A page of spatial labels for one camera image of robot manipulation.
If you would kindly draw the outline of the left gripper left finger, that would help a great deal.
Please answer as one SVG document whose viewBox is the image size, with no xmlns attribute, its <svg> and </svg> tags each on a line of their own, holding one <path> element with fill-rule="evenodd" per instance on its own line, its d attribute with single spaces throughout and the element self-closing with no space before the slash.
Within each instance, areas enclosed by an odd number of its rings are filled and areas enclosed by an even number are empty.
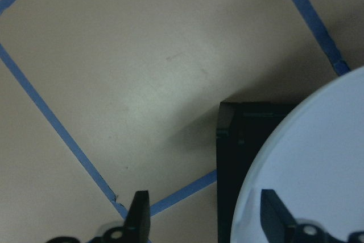
<svg viewBox="0 0 364 243">
<path fill-rule="evenodd" d="M 148 191 L 137 191 L 122 226 L 107 230 L 98 242 L 147 243 L 150 233 L 150 198 Z"/>
</svg>

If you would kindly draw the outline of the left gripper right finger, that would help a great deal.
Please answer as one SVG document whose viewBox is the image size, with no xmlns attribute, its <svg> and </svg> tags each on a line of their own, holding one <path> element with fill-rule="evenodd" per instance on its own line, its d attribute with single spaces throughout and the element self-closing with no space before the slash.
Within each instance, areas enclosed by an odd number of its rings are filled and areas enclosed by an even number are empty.
<svg viewBox="0 0 364 243">
<path fill-rule="evenodd" d="M 261 191 L 260 224 L 268 242 L 327 242 L 321 228 L 299 224 L 274 190 Z"/>
</svg>

